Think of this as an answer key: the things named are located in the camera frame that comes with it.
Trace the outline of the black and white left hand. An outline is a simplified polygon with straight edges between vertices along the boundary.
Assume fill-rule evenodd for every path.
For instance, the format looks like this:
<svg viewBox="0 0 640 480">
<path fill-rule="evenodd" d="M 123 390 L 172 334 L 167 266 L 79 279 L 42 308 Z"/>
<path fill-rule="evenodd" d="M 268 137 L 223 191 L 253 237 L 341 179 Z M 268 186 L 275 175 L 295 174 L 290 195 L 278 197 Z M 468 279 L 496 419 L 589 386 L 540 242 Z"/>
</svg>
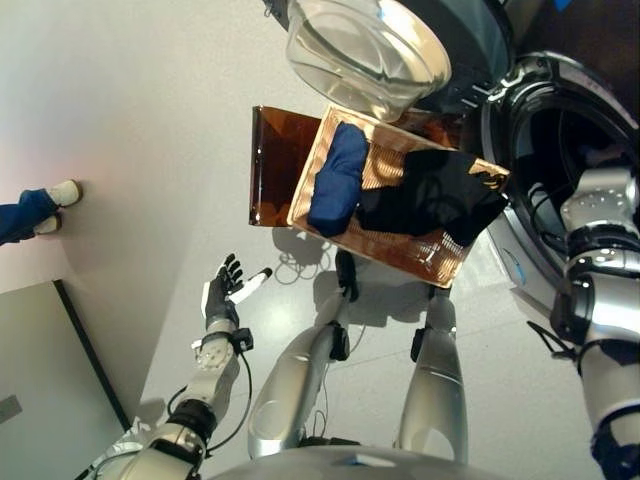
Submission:
<svg viewBox="0 0 640 480">
<path fill-rule="evenodd" d="M 202 290 L 201 312 L 205 329 L 219 320 L 239 325 L 236 306 L 254 294 L 273 275 L 269 267 L 243 279 L 241 262 L 231 253 L 221 263 L 214 278 L 205 282 Z"/>
</svg>

